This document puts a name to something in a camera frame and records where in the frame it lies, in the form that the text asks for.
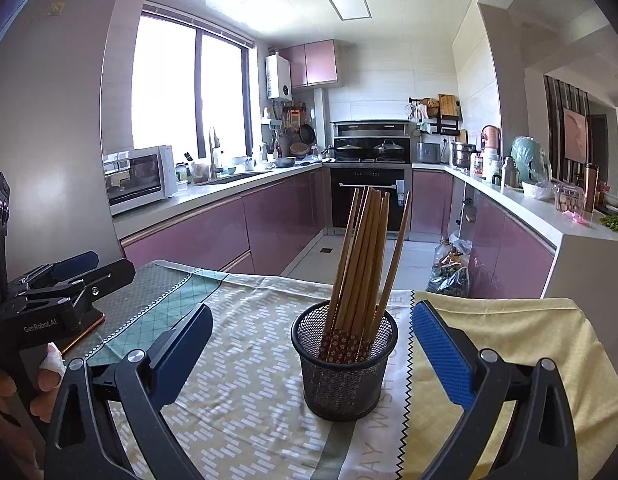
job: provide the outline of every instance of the metal screw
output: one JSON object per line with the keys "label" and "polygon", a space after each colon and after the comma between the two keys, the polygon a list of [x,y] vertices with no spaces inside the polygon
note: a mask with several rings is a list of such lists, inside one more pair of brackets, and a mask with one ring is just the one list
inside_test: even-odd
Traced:
{"label": "metal screw", "polygon": [[540,361],[540,366],[549,372],[553,372],[555,370],[555,363],[546,357]]}
{"label": "metal screw", "polygon": [[145,353],[142,350],[132,350],[127,355],[127,361],[130,363],[137,363],[144,359]]}
{"label": "metal screw", "polygon": [[83,367],[83,360],[80,359],[80,357],[76,358],[76,359],[71,359],[71,362],[69,363],[69,369],[76,371],[76,370],[80,370],[80,368]]}
{"label": "metal screw", "polygon": [[494,352],[491,348],[484,349],[480,352],[480,357],[487,363],[494,363],[498,360],[498,354],[496,354],[496,352]]}

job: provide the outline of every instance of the window frame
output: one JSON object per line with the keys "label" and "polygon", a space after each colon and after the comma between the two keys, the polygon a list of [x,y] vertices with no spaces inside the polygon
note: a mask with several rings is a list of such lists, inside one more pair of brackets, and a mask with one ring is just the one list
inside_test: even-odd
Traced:
{"label": "window frame", "polygon": [[225,43],[231,44],[235,47],[238,47],[241,51],[241,70],[243,75],[243,116],[244,116],[244,147],[246,150],[247,156],[253,156],[253,132],[252,132],[252,124],[251,124],[251,111],[250,111],[250,103],[251,96],[249,94],[249,49],[235,41],[231,41],[228,38],[224,38],[219,36],[218,34],[214,34],[208,30],[205,30],[201,27],[196,27],[195,25],[190,25],[189,23],[184,23],[179,20],[175,20],[172,18],[168,18],[167,16],[161,16],[159,14],[155,14],[153,12],[147,12],[143,10],[140,13],[140,17],[152,18],[154,20],[164,20],[165,22],[176,23],[177,25],[182,25],[182,27],[193,28],[196,31],[196,39],[195,39],[195,53],[193,60],[193,70],[194,70],[194,100],[196,102],[195,109],[195,117],[196,117],[196,143],[198,144],[198,157],[206,158],[208,156],[207,153],[207,145],[205,142],[205,127],[202,120],[202,37],[210,36],[216,40],[225,41]]}

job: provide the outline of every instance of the wooden cutting board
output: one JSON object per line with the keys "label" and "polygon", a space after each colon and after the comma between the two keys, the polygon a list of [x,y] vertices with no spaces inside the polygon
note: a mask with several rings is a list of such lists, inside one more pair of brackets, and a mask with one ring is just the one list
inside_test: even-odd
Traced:
{"label": "wooden cutting board", "polygon": [[458,117],[458,107],[455,105],[455,95],[438,94],[440,114]]}

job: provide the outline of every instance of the utensil holder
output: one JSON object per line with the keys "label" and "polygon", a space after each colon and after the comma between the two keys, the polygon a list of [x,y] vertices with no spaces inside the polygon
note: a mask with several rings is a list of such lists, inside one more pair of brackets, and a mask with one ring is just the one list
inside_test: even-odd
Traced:
{"label": "utensil holder", "polygon": [[383,316],[369,358],[340,365],[317,358],[323,339],[329,302],[305,310],[291,327],[291,342],[300,355],[305,402],[317,416],[334,422],[356,420],[371,412],[378,401],[389,354],[398,341],[398,327]]}

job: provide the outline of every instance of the microwave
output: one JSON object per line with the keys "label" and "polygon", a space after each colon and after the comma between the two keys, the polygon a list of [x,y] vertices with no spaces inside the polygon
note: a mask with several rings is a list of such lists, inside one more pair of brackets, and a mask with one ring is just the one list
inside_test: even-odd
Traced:
{"label": "microwave", "polygon": [[154,146],[102,157],[112,215],[176,194],[171,146]]}

